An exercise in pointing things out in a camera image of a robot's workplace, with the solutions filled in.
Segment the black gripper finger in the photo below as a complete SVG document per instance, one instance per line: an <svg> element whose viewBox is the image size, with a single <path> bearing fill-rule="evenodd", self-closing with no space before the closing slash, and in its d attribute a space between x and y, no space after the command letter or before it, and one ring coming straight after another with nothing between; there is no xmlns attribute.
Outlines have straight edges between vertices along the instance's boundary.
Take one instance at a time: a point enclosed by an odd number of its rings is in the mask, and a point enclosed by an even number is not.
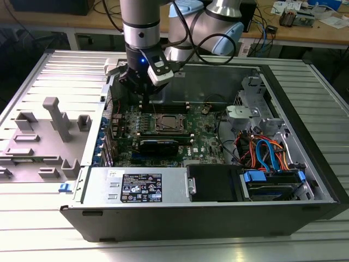
<svg viewBox="0 0 349 262"><path fill-rule="evenodd" d="M149 104L150 79L146 73L128 68L119 77L119 83L134 95L142 99L144 105Z"/></svg>

